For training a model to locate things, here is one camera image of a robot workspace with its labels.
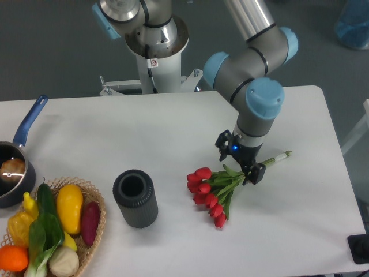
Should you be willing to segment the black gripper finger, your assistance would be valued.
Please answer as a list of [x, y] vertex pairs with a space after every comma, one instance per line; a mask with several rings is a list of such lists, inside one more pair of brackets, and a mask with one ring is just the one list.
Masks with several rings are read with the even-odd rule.
[[245, 176], [243, 185], [246, 185], [247, 183], [256, 185], [263, 179], [266, 171], [266, 165], [263, 163], [254, 163], [251, 166], [244, 167], [242, 171]]
[[229, 149], [229, 143], [232, 141], [232, 134], [229, 130], [225, 130], [219, 134], [215, 146], [218, 148], [220, 157], [219, 161], [223, 161], [228, 155], [231, 154]]

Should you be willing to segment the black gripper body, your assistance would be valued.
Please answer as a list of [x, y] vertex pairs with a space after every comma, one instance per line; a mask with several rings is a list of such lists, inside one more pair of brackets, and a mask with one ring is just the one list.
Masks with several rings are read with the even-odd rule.
[[262, 144], [263, 137], [257, 138], [233, 134], [229, 143], [229, 150], [232, 157], [239, 163], [241, 169], [249, 170], [254, 165]]

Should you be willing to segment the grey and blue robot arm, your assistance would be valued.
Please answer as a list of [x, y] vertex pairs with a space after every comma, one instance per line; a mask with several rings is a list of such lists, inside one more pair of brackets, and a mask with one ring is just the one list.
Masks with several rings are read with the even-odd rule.
[[[220, 157], [232, 156], [246, 180], [256, 184], [266, 170], [257, 154], [284, 101], [282, 86], [268, 74], [296, 54], [298, 40], [289, 28], [275, 24], [264, 1], [225, 4], [247, 47], [234, 57], [213, 54], [202, 76], [239, 113], [234, 130], [216, 140]], [[142, 93], [179, 91], [189, 32], [173, 14], [171, 1], [96, 1], [92, 10], [108, 36], [124, 38], [136, 56]]]

